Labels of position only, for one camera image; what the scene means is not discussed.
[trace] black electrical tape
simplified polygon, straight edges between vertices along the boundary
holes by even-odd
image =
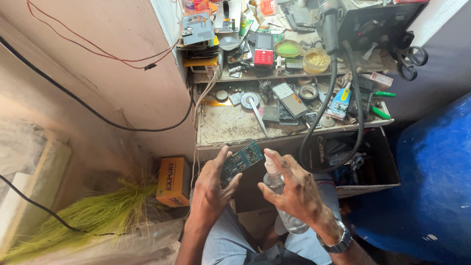
[[[306,104],[314,102],[318,95],[319,92],[317,91],[317,88],[311,84],[302,85],[298,89],[299,98]]]

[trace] black scissors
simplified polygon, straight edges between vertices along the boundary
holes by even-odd
[[[397,56],[399,75],[406,81],[412,81],[417,77],[417,71],[414,69],[414,66],[423,66],[429,60],[427,51],[418,46],[411,46],[401,50],[394,45],[393,52]],[[409,77],[404,74],[404,69],[409,72]]]

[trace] spray bottle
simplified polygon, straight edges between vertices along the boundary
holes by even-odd
[[[284,189],[283,175],[273,160],[265,155],[265,168],[267,173],[263,177],[263,183],[267,185],[276,194],[282,194]],[[292,234],[302,234],[309,229],[309,226],[298,218],[295,218],[286,212],[276,208],[281,220],[288,232]]]

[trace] wristwatch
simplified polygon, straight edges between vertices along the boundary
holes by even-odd
[[[334,253],[334,254],[340,254],[340,253],[344,252],[345,250],[347,250],[347,248],[350,245],[350,242],[352,241],[352,236],[351,236],[350,232],[348,231],[348,229],[345,227],[345,225],[343,225],[342,221],[340,221],[337,218],[335,219],[335,221],[343,229],[343,235],[340,238],[340,242],[338,242],[336,245],[329,246],[329,245],[324,243],[324,241],[319,236],[319,234],[317,234],[317,239],[319,240],[319,243],[321,243],[321,246],[327,252]]]

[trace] white spray nozzle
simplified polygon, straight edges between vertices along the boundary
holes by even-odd
[[[265,162],[265,168],[267,169],[267,172],[269,174],[277,174],[280,172],[280,170],[278,169],[278,167],[275,165],[275,163],[273,162],[273,159],[269,158],[266,154],[265,154],[265,159],[267,160]]]

